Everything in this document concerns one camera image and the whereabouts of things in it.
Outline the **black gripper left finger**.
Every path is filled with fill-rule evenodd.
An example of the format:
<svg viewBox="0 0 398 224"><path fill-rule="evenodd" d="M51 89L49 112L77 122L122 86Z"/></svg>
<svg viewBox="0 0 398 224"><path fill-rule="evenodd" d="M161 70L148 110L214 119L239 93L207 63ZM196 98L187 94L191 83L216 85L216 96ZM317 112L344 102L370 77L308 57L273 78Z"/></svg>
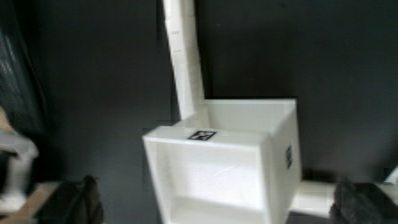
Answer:
<svg viewBox="0 0 398 224"><path fill-rule="evenodd" d="M36 215L38 224L104 224L104 204L93 176L61 183Z"/></svg>

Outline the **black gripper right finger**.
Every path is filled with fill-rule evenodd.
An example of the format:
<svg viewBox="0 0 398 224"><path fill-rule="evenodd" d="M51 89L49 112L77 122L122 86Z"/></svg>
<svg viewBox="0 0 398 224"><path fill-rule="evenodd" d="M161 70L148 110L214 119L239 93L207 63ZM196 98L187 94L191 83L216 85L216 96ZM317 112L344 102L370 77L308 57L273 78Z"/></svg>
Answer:
<svg viewBox="0 0 398 224"><path fill-rule="evenodd" d="M333 224L398 224L398 205L374 183L338 181L329 218Z"/></svg>

